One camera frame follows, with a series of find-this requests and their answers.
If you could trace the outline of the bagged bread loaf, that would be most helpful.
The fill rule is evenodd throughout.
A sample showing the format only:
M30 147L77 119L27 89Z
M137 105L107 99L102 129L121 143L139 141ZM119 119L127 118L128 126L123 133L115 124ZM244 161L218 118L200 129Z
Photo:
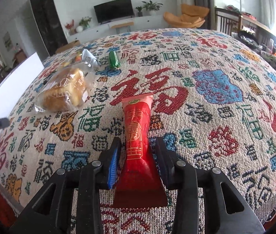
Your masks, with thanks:
M38 94L35 111L63 112L78 110L94 93L96 68L82 62L57 71Z

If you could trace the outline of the green sausage snack stick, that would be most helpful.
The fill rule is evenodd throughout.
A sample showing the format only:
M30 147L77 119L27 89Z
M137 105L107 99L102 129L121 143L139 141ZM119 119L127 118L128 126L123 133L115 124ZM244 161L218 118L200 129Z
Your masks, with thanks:
M121 64L119 62L116 51L109 52L109 63L110 63L111 69L119 69L120 68Z

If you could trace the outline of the white storage box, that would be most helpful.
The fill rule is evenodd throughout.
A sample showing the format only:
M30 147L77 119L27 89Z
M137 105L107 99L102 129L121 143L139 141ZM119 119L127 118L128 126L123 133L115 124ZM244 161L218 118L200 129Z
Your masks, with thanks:
M0 118L8 118L22 94L44 66L37 53L27 58L0 83Z

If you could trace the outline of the cardboard box on floor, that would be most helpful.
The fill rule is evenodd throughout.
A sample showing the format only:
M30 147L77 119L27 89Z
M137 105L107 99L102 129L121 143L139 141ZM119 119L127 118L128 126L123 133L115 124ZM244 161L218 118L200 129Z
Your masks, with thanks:
M79 40L72 41L72 42L70 42L70 43L68 43L68 44L66 44L66 45L64 45L64 46L62 46L62 47L60 47L60 48L58 48L58 49L55 51L55 53L58 54L58 53L64 52L64 51L69 50L69 49L71 49L71 48L73 48L73 47L79 46L80 44L81 44L81 43L80 43Z

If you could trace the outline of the white silver snack packet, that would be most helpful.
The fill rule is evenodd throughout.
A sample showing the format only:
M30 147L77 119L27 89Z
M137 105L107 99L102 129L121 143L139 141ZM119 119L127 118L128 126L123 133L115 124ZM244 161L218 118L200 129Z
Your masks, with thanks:
M81 54L75 57L75 62L83 63L88 67L100 66L98 59L88 49L83 49Z

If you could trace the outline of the dark glass display cabinet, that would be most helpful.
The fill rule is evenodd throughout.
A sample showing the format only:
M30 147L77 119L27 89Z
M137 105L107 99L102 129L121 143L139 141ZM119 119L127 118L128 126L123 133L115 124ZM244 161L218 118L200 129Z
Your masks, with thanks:
M32 12L43 43L50 56L68 44L54 0L30 0Z

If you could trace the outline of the red flower decoration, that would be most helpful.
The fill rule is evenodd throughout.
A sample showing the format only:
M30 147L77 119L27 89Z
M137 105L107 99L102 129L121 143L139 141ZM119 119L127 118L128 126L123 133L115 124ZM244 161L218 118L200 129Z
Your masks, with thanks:
M74 20L72 20L70 23L66 23L64 26L67 32L69 33L69 35L75 34Z

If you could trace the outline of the potted plant with white vase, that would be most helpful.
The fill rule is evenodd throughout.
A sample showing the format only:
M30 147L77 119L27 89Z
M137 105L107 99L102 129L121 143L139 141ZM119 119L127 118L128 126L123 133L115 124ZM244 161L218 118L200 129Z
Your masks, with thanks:
M80 33L82 31L86 30L87 28L89 28L91 20L92 20L92 18L89 16L83 17L75 29L76 33Z

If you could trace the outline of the white tv cabinet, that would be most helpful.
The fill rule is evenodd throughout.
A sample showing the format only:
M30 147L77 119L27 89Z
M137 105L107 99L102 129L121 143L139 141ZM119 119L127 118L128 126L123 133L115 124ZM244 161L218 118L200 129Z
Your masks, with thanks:
M163 15L142 16L105 23L95 27L90 27L80 33L68 36L67 41L68 43L74 41L80 41L80 43L85 43L110 35L140 30L168 28L168 26L169 25L164 20Z

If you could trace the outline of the small wooden bench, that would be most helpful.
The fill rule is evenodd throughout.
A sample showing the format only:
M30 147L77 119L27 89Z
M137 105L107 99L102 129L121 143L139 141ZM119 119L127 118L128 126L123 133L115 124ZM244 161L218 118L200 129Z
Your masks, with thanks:
M133 21L127 22L127 23L115 24L115 25L112 25L110 28L114 29L117 34L120 34L122 28L126 28L127 32L130 32L131 26L134 26Z

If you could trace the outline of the orange lounge chair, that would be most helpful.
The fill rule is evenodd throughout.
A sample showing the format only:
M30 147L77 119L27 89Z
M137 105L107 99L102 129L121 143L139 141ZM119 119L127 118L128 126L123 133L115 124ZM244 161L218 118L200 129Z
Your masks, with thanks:
M165 12L163 18L174 28L199 28L205 23L205 17L209 14L207 7L181 4L181 16Z

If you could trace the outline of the dark wooden side table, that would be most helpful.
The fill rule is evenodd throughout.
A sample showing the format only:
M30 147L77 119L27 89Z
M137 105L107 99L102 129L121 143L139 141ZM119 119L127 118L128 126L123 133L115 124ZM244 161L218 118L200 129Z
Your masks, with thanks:
M273 40L276 45L276 35L270 28L257 20L231 10L215 7L215 28L227 35L242 30L251 30L260 44L268 46L269 41Z

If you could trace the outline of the black flat television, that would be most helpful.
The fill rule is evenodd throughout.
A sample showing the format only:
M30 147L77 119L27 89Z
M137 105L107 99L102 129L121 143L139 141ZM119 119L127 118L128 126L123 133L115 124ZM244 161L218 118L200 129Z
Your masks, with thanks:
M99 24L115 19L132 18L134 10L131 0L114 0L94 6L96 19Z

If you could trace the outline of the green potted plant right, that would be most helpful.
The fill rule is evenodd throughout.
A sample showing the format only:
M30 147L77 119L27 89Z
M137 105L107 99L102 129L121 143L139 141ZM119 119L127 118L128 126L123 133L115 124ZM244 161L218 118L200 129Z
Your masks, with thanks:
M142 1L143 3L143 8L148 11L148 13L150 14L150 16L154 16L156 15L157 11L159 11L161 9L161 7L163 6L162 3L158 3L158 2L153 2L153 1Z

